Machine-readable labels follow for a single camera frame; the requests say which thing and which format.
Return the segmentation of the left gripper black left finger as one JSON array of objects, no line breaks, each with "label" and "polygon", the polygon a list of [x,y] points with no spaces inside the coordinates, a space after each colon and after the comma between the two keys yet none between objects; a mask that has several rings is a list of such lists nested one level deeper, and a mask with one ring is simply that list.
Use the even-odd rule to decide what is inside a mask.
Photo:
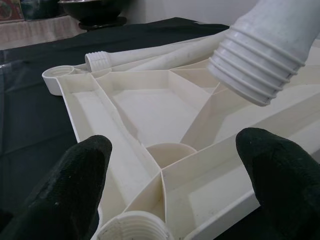
[{"label": "left gripper black left finger", "polygon": [[89,240],[98,224],[112,153],[111,141],[93,135],[70,147],[1,231],[2,240]]}]

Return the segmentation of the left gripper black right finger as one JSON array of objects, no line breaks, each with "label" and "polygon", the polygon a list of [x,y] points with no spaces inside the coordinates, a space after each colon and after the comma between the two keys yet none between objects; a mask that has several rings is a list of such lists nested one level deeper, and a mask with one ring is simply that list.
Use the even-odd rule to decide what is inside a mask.
[{"label": "left gripper black right finger", "polygon": [[262,128],[235,138],[265,215],[285,240],[320,238],[320,165],[297,143]]}]

